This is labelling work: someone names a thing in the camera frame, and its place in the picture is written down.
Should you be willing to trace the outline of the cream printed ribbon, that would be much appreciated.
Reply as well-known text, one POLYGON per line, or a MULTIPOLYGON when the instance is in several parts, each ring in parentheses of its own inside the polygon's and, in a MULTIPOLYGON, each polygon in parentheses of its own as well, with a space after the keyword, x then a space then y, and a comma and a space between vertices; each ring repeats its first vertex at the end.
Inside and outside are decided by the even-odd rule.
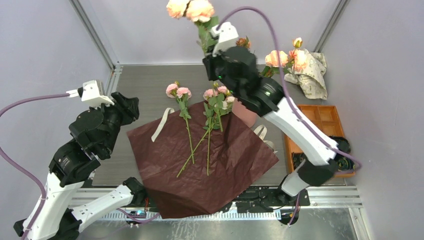
POLYGON ((253 132, 270 148, 273 150, 273 152, 276 152, 276 147, 275 144, 270 141, 270 140, 266 140, 266 135, 268 133, 268 129, 266 126, 264 126, 263 124, 257 126, 253 132))

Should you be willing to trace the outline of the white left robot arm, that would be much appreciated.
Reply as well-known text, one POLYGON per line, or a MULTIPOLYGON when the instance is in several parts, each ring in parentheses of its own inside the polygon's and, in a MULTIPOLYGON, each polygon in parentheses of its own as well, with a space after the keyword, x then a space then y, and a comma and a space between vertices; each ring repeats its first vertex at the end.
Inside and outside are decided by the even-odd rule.
POLYGON ((119 92, 112 93, 111 103, 80 113, 69 125, 71 140, 55 152, 48 166, 44 192, 32 213, 14 223, 17 235, 29 240, 75 240, 107 213, 128 205, 141 206, 147 192, 134 177, 89 203, 69 206, 100 162, 111 157, 121 127, 139 116, 139 99, 119 92))

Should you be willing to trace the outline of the peach double rose stem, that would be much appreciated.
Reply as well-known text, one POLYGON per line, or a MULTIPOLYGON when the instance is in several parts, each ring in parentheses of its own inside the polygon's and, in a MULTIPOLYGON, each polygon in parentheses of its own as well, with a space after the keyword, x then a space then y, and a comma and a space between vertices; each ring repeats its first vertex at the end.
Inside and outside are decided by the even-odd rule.
POLYGON ((215 9, 208 0, 170 0, 166 5, 168 15, 174 19, 186 18, 198 29, 197 44, 203 54, 207 56, 212 52, 216 40, 210 34, 212 27, 219 23, 215 9))

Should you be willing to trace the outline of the short cream ribbon strip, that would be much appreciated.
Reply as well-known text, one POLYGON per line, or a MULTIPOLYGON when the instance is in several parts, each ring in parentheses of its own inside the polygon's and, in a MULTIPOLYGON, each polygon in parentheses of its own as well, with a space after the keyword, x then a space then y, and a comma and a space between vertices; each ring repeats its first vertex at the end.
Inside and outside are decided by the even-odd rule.
POLYGON ((155 140, 157 139, 157 137, 161 133, 163 127, 165 126, 169 114, 172 114, 174 112, 175 112, 175 110, 172 107, 168 107, 168 108, 165 109, 165 111, 163 112, 162 118, 160 119, 160 122, 159 122, 155 132, 153 133, 153 135, 150 138, 153 143, 155 142, 155 140))

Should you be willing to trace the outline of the dark red wrapping paper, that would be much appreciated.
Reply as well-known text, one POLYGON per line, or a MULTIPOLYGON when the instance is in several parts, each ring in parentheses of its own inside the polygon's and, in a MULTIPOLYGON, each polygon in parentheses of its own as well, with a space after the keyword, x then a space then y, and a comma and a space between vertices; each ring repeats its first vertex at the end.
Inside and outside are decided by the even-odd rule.
POLYGON ((149 199, 165 219, 214 214, 277 162, 273 150, 232 113, 222 129, 207 133, 202 102, 127 132, 149 199))

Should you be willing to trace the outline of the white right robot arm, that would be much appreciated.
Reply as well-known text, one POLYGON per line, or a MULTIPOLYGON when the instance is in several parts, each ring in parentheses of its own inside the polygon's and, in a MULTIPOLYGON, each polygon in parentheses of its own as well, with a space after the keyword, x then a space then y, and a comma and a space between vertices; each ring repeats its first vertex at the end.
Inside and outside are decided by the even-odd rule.
POLYGON ((301 148, 307 159, 280 184, 277 198, 291 205, 303 189, 331 179, 338 165, 335 140, 325 135, 293 104, 283 87, 262 76, 256 56, 242 46, 226 50, 209 46, 202 60, 210 81, 221 81, 248 110, 278 127, 301 148))

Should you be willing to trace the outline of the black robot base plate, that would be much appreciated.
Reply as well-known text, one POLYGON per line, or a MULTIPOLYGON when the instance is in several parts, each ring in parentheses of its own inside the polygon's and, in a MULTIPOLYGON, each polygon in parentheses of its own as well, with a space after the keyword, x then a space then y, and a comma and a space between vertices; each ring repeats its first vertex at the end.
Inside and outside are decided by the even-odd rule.
MULTIPOLYGON (((283 209, 283 207, 288 207, 289 210, 295 207, 297 197, 288 200, 286 205, 283 205, 283 202, 277 196, 277 192, 277 186, 250 186, 235 199, 223 205, 219 210, 215 210, 212 213, 191 213, 189 217, 211 215, 214 213, 226 213, 230 211, 231 207, 236 209, 236 213, 270 213, 274 210, 283 209)), ((159 213, 159 207, 153 199, 148 198, 146 190, 143 191, 143 194, 143 198, 140 198, 141 200, 137 199, 135 202, 121 208, 134 208, 141 209, 145 212, 159 213)), ((299 193, 297 210, 310 205, 311 202, 308 191, 304 189, 299 193)))

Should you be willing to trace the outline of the green leafy stem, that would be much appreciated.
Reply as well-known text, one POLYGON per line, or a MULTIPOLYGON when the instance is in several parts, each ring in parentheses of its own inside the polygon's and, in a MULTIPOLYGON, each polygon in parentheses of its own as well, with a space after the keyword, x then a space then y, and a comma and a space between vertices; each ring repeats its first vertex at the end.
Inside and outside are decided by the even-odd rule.
POLYGON ((246 37, 240 37, 237 41, 236 41, 236 45, 239 47, 244 47, 246 49, 250 49, 251 48, 251 41, 249 40, 249 38, 246 37))

